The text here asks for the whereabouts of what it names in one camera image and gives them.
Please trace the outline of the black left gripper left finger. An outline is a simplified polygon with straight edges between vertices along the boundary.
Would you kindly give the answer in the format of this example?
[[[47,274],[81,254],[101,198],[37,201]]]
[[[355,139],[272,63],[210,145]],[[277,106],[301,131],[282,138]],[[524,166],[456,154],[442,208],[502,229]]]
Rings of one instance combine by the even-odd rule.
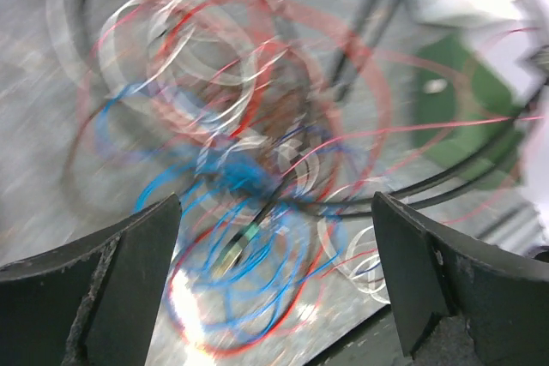
[[[181,205],[176,195],[115,225],[1,268],[3,365],[143,365]]]

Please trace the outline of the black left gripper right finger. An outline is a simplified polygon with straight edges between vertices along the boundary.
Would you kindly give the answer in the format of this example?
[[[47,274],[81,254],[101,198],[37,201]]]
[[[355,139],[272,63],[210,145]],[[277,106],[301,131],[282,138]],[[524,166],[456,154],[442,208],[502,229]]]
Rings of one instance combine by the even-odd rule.
[[[377,249],[401,349],[415,361],[548,363],[548,265],[377,192]]]

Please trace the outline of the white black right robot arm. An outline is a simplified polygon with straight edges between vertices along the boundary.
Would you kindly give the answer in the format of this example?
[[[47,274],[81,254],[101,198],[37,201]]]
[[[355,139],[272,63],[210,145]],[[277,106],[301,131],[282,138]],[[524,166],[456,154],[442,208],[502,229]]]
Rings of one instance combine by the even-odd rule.
[[[406,0],[442,28],[414,74],[413,145],[442,168],[472,162],[440,187],[432,215],[509,252],[548,250],[548,0]]]

